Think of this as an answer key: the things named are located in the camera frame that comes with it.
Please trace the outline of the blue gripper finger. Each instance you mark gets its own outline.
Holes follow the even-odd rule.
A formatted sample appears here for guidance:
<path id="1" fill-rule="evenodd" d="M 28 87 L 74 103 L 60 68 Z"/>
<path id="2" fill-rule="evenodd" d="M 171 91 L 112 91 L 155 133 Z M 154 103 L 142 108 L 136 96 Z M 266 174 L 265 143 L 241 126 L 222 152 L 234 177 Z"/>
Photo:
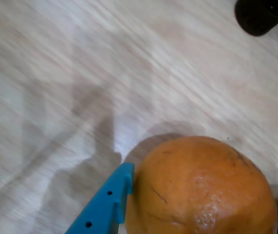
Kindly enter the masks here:
<path id="1" fill-rule="evenodd" d="M 67 234 L 117 234 L 125 222 L 127 197 L 133 192 L 135 167 L 121 164 L 96 192 Z"/>

